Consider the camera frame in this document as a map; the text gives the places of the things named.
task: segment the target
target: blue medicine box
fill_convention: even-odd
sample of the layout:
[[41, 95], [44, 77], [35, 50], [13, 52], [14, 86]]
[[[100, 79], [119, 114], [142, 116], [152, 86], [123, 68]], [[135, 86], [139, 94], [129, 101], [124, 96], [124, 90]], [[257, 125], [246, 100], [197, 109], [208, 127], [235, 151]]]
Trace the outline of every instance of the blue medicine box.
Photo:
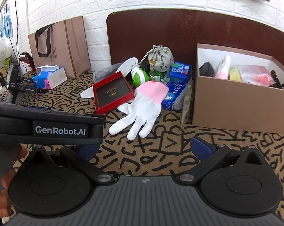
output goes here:
[[175, 62], [170, 71], [170, 81], [174, 83], [188, 84], [191, 75], [191, 65]]
[[169, 88], [168, 94], [162, 101], [162, 109], [171, 111], [173, 110], [173, 104], [175, 100], [186, 87], [186, 84], [178, 84], [174, 82], [168, 82], [166, 86]]

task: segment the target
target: finger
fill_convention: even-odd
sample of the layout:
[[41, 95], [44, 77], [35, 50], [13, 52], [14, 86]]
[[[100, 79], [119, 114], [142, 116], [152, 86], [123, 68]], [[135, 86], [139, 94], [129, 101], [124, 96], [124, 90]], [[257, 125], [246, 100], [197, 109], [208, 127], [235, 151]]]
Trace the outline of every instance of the finger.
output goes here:
[[134, 103], [131, 103], [128, 105], [128, 113], [133, 112], [133, 110], [134, 110]]
[[10, 203], [11, 202], [8, 196], [8, 191], [6, 189], [3, 189], [0, 192], [0, 209], [8, 207]]
[[137, 117], [135, 123], [131, 127], [130, 131], [127, 134], [127, 139], [132, 141], [136, 138], [140, 128], [144, 125], [145, 120], [142, 120], [140, 117]]
[[109, 128], [109, 134], [115, 135], [121, 132], [123, 129], [127, 128], [130, 124], [132, 124], [136, 119], [136, 114], [134, 112], [130, 113], [128, 116], [122, 118], [117, 121]]
[[11, 211], [11, 205], [0, 209], [0, 218], [8, 217]]
[[155, 124], [155, 121], [146, 121], [146, 124], [144, 125], [144, 127], [142, 128], [142, 130], [139, 132], [139, 136], [142, 138], [145, 138], [149, 135], [149, 133], [151, 132], [153, 125]]
[[21, 152], [20, 152], [19, 156], [17, 157], [17, 159], [22, 159], [26, 155], [27, 155], [27, 149], [24, 146], [22, 146]]
[[16, 170], [12, 168], [9, 172], [5, 173], [1, 179], [1, 183], [4, 189], [8, 189], [12, 179], [16, 175]]
[[124, 104], [122, 104], [122, 105], [119, 105], [119, 106], [117, 107], [117, 109], [118, 109], [119, 111], [121, 111], [122, 113], [125, 113], [125, 114], [128, 115], [128, 114], [129, 114], [128, 106], [129, 106], [128, 103], [124, 103]]

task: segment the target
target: black rope handle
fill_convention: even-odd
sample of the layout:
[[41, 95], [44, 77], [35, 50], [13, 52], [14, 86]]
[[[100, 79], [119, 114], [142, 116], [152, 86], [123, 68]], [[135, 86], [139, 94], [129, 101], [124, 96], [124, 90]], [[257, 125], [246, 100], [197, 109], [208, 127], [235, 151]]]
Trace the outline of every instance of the black rope handle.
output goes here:
[[[54, 24], [55, 23], [50, 24], [50, 25], [46, 25], [46, 26], [44, 26], [44, 27], [42, 27], [42, 28], [40, 28], [36, 31], [36, 50], [38, 51], [39, 57], [41, 57], [41, 58], [47, 58], [51, 53], [50, 29], [51, 29], [52, 25], [54, 25]], [[46, 37], [47, 53], [41, 53], [41, 52], [39, 52], [38, 38], [41, 34], [43, 34], [45, 32], [45, 30], [47, 30], [47, 37]]]

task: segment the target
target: brown paper bag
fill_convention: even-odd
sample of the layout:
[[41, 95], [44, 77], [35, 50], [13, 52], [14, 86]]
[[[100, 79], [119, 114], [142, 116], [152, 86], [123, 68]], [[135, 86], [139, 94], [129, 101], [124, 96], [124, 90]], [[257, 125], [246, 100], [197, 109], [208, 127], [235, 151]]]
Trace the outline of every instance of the brown paper bag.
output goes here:
[[91, 68], [82, 16], [47, 25], [28, 39], [35, 67], [58, 65], [67, 77], [78, 77]]

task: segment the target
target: open brown box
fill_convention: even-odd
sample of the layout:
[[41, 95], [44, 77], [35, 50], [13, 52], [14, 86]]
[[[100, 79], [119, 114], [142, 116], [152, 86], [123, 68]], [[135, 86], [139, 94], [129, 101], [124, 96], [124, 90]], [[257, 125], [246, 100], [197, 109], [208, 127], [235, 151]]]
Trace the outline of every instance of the open brown box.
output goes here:
[[264, 65], [284, 83], [284, 66], [275, 58], [231, 47], [197, 44], [196, 88], [192, 124], [226, 130], [284, 134], [284, 90], [200, 76], [209, 61], [214, 68], [226, 55], [231, 66]]

